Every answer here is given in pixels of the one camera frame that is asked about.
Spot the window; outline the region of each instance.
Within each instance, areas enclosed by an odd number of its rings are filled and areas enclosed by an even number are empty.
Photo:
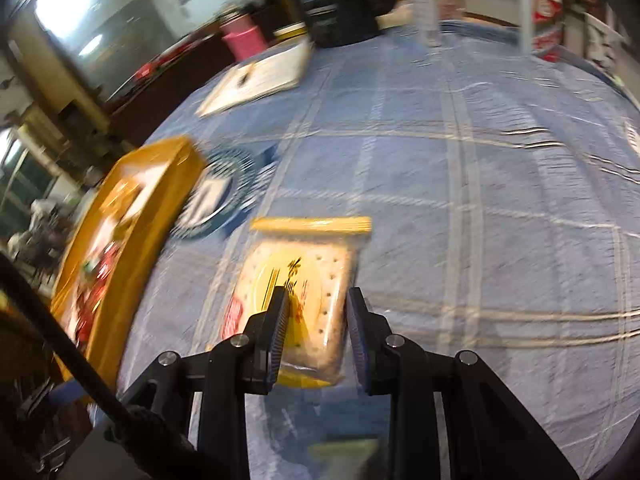
[[[41,26],[108,99],[180,38],[245,0],[36,0]]]
[[[0,133],[0,237],[26,231],[31,202],[43,198],[53,181],[51,174],[28,152],[11,130]]]

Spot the biscuit packet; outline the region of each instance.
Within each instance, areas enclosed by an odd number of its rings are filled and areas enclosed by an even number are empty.
[[[244,261],[223,321],[222,339],[244,330],[267,309],[273,289],[289,291],[287,336],[278,382],[299,388],[339,380],[344,349],[344,299],[371,218],[258,218],[262,236]]]

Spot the table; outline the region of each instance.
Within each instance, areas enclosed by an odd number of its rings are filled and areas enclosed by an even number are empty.
[[[371,216],[355,281],[395,332],[431,351],[475,348],[581,477],[615,453],[640,408],[640,161],[628,142],[640,115],[630,102],[515,46],[444,34],[426,50],[402,28],[317,50],[299,88],[200,119],[215,83],[149,141],[277,145],[253,215]],[[226,237],[167,241],[121,389],[161,351],[217,341],[249,243],[247,222]],[[358,391],[349,349],[343,373],[333,388],[276,386],[247,400],[254,478],[318,478],[310,444],[386,434],[388,399]]]

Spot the red and white bottle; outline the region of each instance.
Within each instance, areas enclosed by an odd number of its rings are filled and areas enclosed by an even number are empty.
[[[520,50],[548,61],[557,61],[556,46],[562,40],[562,0],[518,0]]]

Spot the notebook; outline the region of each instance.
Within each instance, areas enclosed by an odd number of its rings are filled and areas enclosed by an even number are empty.
[[[204,99],[196,114],[202,117],[218,113],[237,104],[298,86],[312,50],[312,43],[305,37],[288,50],[232,67]]]

